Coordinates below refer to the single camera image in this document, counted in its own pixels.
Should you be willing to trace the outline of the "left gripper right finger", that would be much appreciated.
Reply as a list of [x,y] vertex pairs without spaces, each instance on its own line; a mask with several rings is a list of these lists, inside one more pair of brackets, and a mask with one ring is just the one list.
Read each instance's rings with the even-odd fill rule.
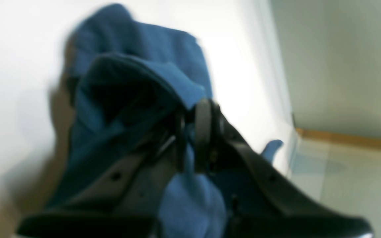
[[225,238],[373,238],[367,220],[332,211],[305,195],[227,122],[218,104],[195,106],[195,171],[221,191]]

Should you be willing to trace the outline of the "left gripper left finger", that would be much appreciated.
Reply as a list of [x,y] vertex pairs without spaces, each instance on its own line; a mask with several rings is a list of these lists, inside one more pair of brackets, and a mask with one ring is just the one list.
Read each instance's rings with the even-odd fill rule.
[[22,220],[27,238],[161,238],[165,188],[184,170],[183,109],[68,202]]

